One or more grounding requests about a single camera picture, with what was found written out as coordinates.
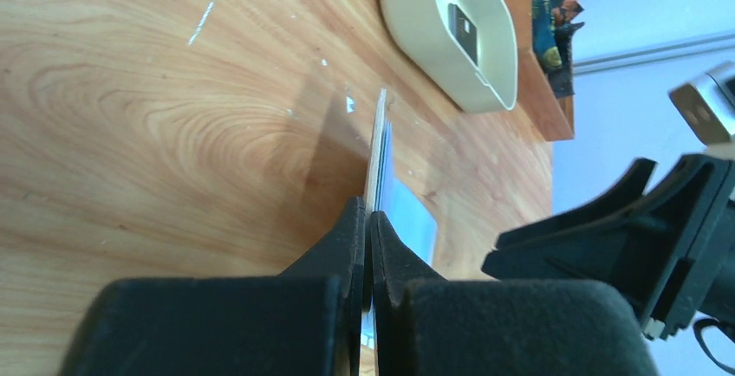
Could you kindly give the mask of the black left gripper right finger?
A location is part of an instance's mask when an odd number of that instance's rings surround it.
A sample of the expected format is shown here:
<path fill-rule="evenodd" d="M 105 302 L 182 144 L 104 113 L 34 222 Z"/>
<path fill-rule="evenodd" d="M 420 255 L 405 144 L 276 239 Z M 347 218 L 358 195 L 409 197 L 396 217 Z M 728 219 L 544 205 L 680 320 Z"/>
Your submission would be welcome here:
<path fill-rule="evenodd" d="M 380 375 L 654 375 L 631 307 L 597 281 L 450 281 L 370 218 Z"/>

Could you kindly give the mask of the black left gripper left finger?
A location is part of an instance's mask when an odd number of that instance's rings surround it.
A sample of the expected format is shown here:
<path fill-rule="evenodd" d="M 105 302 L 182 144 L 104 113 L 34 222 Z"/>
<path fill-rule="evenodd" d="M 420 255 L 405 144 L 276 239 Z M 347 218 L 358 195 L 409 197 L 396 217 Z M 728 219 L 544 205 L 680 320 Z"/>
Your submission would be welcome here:
<path fill-rule="evenodd" d="M 110 282 L 84 315 L 63 375 L 356 375 L 365 204 L 274 276 Z"/>

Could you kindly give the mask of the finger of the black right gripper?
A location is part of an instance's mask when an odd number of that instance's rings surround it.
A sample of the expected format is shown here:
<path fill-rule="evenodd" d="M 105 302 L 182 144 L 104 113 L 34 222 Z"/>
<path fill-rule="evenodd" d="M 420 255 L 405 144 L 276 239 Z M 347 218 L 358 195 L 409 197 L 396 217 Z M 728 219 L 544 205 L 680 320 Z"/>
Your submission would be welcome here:
<path fill-rule="evenodd" d="M 536 237 L 573 229 L 610 215 L 643 196 L 657 163 L 651 159 L 635 159 L 624 174 L 597 198 L 574 209 L 508 230 L 498 236 L 496 248 L 502 249 Z"/>
<path fill-rule="evenodd" d="M 594 222 L 495 248 L 483 263 L 503 279 L 605 282 L 644 334 L 665 339 L 698 312 L 734 322 L 734 164 L 699 153 L 632 204 Z"/>

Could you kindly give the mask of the white leather card holder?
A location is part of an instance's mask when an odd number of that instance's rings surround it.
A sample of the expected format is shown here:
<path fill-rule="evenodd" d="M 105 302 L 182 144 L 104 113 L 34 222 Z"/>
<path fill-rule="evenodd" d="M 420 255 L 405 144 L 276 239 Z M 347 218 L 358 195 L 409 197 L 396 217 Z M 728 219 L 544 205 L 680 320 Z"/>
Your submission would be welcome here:
<path fill-rule="evenodd" d="M 363 196 L 367 212 L 382 211 L 399 239 L 427 264 L 433 262 L 437 222 L 395 173 L 393 126 L 387 115 L 387 90 L 380 90 Z"/>

